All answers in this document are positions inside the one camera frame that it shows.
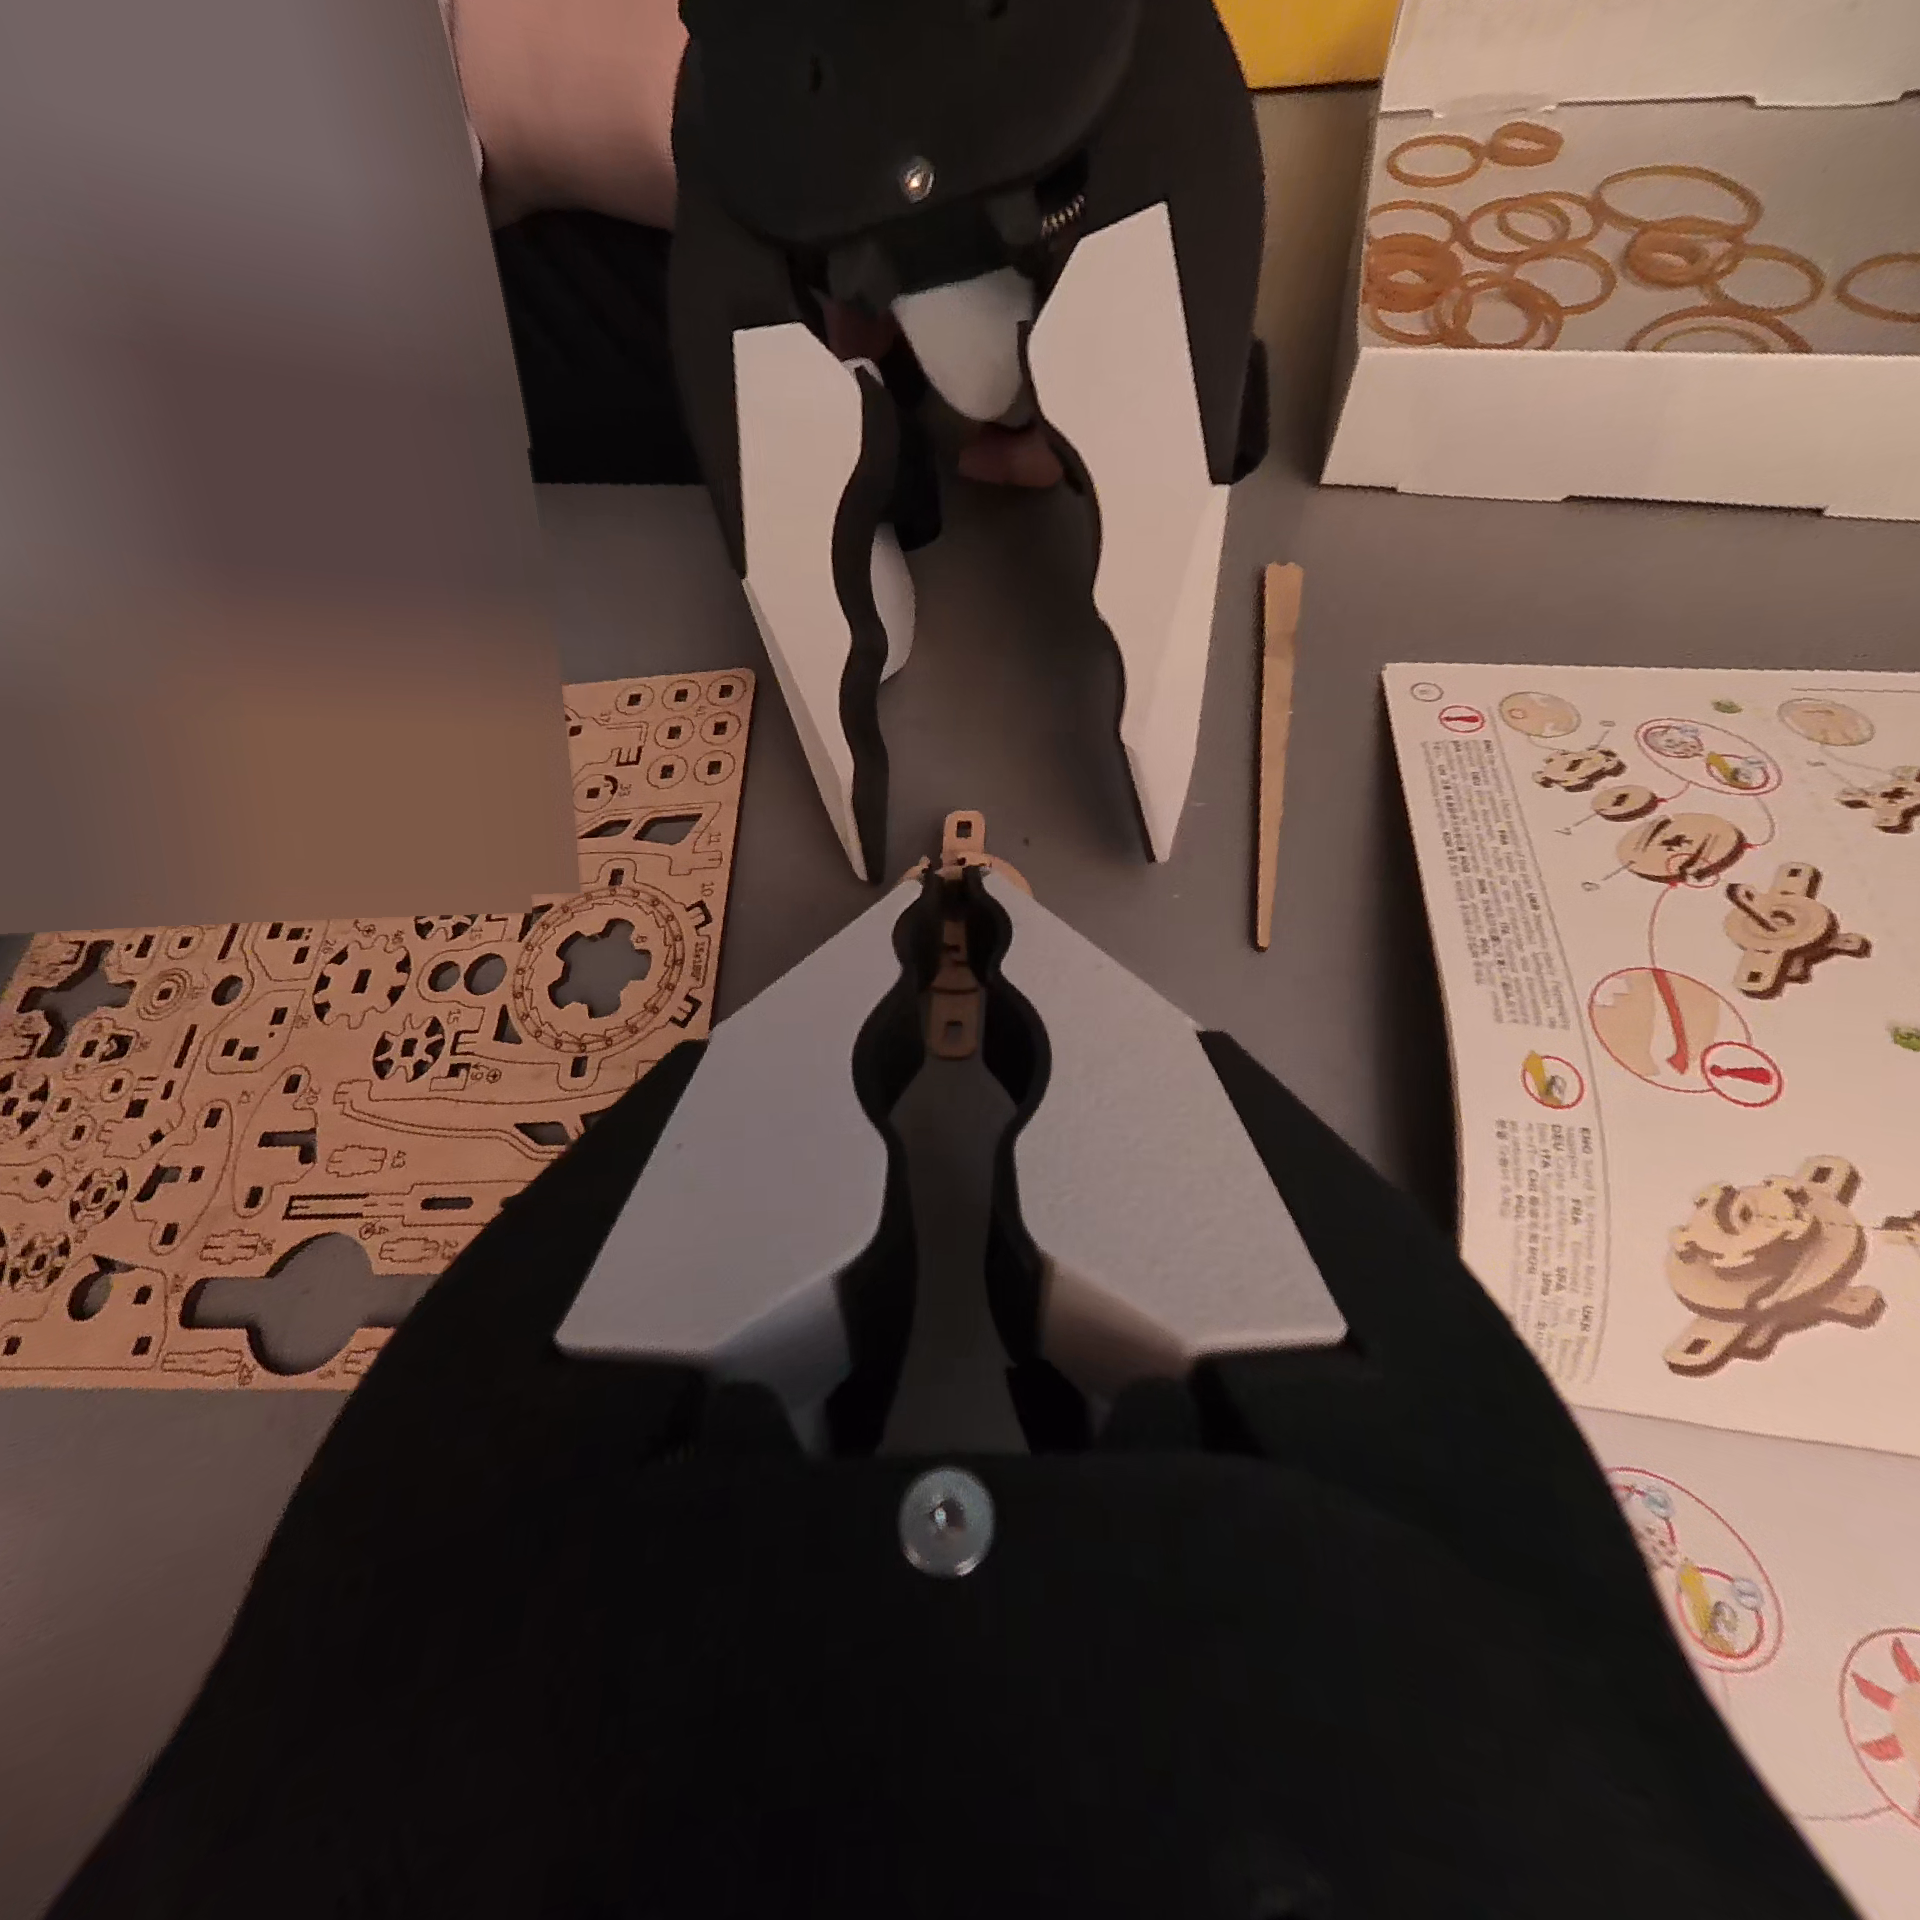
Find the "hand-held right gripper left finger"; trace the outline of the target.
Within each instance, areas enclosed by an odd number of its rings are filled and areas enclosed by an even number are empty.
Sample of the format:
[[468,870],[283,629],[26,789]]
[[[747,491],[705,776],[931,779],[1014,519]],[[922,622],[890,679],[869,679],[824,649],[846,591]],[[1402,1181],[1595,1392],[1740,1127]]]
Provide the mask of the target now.
[[708,1036],[562,1353],[754,1382],[806,1444],[879,1448],[916,1294],[890,1110],[931,955],[934,895],[901,883]]

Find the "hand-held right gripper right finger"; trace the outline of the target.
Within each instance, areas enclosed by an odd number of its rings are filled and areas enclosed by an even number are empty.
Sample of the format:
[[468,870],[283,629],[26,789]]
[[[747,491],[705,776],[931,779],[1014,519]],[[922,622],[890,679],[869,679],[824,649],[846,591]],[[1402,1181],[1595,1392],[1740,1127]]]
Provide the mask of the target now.
[[995,1141],[985,1295],[1028,1449],[1078,1452],[1141,1382],[1332,1353],[1347,1324],[1200,1029],[1057,914],[973,874]]

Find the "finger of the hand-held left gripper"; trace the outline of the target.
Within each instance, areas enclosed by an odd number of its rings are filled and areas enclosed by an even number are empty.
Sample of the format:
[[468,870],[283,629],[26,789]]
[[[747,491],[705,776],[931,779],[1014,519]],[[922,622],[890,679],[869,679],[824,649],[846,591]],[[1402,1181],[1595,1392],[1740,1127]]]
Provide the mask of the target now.
[[1044,427],[1090,488],[1090,605],[1119,659],[1118,741],[1146,848],[1166,862],[1200,733],[1226,484],[1212,481],[1163,201],[1070,247],[1025,365]]
[[897,407],[875,364],[806,326],[732,341],[743,594],[852,873],[887,827],[879,687],[911,658],[916,591],[890,525]]

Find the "round wooden model assembly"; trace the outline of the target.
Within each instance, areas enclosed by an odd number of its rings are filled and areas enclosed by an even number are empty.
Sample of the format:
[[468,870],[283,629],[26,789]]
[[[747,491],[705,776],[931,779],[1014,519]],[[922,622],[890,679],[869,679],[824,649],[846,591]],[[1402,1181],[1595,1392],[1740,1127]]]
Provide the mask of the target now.
[[985,994],[973,970],[973,936],[967,918],[963,880],[999,874],[1006,886],[1030,899],[1028,880],[990,848],[985,816],[975,807],[956,807],[942,816],[941,852],[922,857],[901,880],[941,883],[941,955],[934,972],[922,991],[924,1045],[938,1061],[968,1061],[980,1050],[985,1025]]

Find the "laser-cut wooden parts sheet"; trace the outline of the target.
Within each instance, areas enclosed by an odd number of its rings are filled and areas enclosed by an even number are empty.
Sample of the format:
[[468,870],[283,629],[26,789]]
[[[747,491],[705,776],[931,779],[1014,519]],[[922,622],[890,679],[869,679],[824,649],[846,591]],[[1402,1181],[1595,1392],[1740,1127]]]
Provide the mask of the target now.
[[30,936],[4,985],[4,1388],[275,1379],[199,1284],[344,1234],[434,1279],[679,1041],[705,1037],[751,668],[564,688],[581,883],[515,910]]

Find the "thin wooden stick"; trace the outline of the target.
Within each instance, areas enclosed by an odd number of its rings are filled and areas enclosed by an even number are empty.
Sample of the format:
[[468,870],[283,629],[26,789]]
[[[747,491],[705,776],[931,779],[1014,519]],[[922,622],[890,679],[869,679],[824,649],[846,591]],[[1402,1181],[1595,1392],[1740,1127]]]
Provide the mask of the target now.
[[1258,677],[1258,834],[1254,914],[1258,951],[1274,943],[1280,831],[1285,789],[1285,741],[1293,718],[1293,674],[1300,659],[1301,566],[1274,562],[1261,576],[1261,677]]

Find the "person's left forearm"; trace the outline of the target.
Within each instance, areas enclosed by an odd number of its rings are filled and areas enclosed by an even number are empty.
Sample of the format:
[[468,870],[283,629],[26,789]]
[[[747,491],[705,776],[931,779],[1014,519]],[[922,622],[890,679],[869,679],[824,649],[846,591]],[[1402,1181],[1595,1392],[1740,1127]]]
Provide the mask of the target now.
[[679,2],[452,2],[452,59],[493,226],[601,212],[676,219]]

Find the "black quilted wrist pad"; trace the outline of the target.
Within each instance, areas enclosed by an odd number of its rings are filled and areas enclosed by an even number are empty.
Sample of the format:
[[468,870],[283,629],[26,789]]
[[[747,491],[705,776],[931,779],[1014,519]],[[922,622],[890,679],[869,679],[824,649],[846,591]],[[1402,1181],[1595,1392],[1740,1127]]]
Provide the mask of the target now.
[[[644,230],[601,212],[533,212],[493,230],[493,255],[515,351],[530,459],[538,484],[705,484],[720,519],[737,506],[737,422],[717,435],[685,415],[673,331],[673,230]],[[905,405],[922,390],[922,365],[897,318],[806,291],[811,319],[824,319],[829,351],[846,364],[890,370],[901,359],[901,484],[914,422]],[[1241,412],[1234,477],[1268,455],[1263,346],[1249,346],[1249,386]],[[1079,449],[1049,438],[1064,466],[1060,484],[1090,494]]]

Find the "pile of tan rubber bands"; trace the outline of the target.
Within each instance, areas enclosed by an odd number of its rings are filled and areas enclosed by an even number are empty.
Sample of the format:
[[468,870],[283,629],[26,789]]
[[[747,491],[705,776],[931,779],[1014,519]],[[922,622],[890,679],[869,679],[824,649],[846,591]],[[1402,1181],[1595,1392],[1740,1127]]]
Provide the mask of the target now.
[[1916,356],[1916,121],[1381,121],[1364,346]]

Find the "white cardboard box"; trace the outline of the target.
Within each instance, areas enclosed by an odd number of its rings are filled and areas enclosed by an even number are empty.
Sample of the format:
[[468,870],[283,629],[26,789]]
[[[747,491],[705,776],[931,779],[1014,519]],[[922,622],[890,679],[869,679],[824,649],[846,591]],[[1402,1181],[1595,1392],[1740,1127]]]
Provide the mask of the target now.
[[[1916,121],[1916,2],[1404,2],[1370,156],[1387,117],[1592,109],[1703,131],[1736,109],[1765,131]],[[1383,351],[1356,315],[1342,380],[1328,488],[1916,524],[1916,356]]]

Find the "illustrated instruction booklet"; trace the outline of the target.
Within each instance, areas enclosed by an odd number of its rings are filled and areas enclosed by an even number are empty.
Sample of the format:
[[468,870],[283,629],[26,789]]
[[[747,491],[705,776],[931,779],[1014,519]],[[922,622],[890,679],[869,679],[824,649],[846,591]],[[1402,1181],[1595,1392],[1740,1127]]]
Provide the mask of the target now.
[[1459,1254],[1862,1916],[1916,1916],[1916,674],[1381,674]]

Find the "yellow plastic bin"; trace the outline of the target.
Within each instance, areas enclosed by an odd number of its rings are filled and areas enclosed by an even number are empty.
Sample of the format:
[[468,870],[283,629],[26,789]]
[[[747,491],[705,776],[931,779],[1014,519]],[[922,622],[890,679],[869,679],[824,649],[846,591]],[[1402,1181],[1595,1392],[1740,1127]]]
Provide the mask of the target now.
[[1249,90],[1381,83],[1402,2],[1213,2]]

